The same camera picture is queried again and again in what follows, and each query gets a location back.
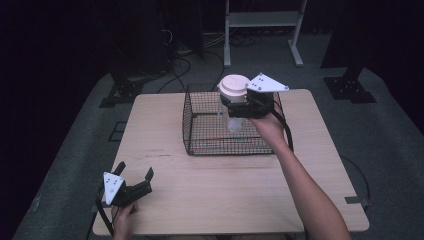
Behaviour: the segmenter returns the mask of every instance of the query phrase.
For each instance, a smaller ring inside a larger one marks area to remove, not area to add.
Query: wooden table
[[[369,222],[327,127],[308,90],[280,93],[295,153],[329,195],[350,231]],[[140,95],[135,100],[115,165],[124,161],[127,185],[155,175],[153,192],[139,200],[134,234],[249,234],[302,232],[290,191],[275,155],[188,156],[182,140],[184,94]],[[98,215],[97,235],[109,235]]]

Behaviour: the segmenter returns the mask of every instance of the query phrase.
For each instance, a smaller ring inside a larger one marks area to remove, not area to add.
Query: white shelf leg
[[[231,67],[230,54],[230,1],[227,0],[225,8],[225,44],[224,44],[224,67]]]
[[[302,27],[302,21],[303,21],[303,15],[305,14],[306,2],[307,0],[303,0],[302,5],[300,7],[299,15],[296,21],[296,27],[294,29],[293,40],[288,41],[290,51],[292,52],[294,61],[296,63],[296,66],[298,67],[303,66],[303,61],[302,61],[302,58],[300,57],[299,51],[297,50],[296,44],[297,44],[297,39],[299,38],[300,28]]]

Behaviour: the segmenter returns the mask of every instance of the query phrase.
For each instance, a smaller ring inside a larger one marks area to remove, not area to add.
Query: human hand
[[[251,118],[249,120],[256,127],[262,139],[272,149],[275,149],[277,146],[288,146],[284,137],[283,125],[272,113],[269,113],[263,118]]]
[[[130,214],[138,211],[137,202],[134,202],[125,208],[117,206],[112,207],[112,223],[115,230],[114,240],[128,240],[132,235],[132,222]]]

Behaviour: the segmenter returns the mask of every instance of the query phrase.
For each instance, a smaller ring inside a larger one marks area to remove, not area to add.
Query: floor
[[[352,233],[353,239],[422,238],[423,135],[390,95],[384,81],[367,69],[359,81],[376,103],[333,99],[323,78],[341,76],[345,69],[320,68],[330,34],[300,35],[302,67],[294,64],[287,45],[290,37],[245,38],[254,44],[233,46],[230,68],[223,68],[222,45],[207,48],[203,59],[187,55],[173,61],[175,73],[184,73],[180,79],[173,80],[175,75],[170,72],[147,82],[142,93],[182,92],[188,84],[215,84],[228,74],[253,78],[260,72],[291,89],[310,90],[358,196],[370,198],[366,211],[370,228]],[[101,176],[111,170],[119,148],[119,141],[111,141],[111,133],[118,122],[127,121],[132,108],[131,103],[100,107],[112,87],[110,74],[99,79],[14,239],[110,239],[92,233],[93,205]]]

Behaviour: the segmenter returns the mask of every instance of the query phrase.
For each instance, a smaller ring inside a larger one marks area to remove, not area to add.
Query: small white object
[[[242,75],[225,76],[218,84],[218,91],[232,103],[244,102],[247,93],[246,86],[250,80]]]
[[[103,181],[105,185],[106,204],[110,205],[121,188],[124,178],[105,172],[103,174]]]
[[[245,118],[228,118],[227,129],[231,133],[240,132],[243,130],[245,124],[246,124]]]
[[[252,79],[252,81],[250,81],[247,85],[247,88],[259,93],[283,92],[289,90],[288,86],[275,81],[263,73],[260,73]]]

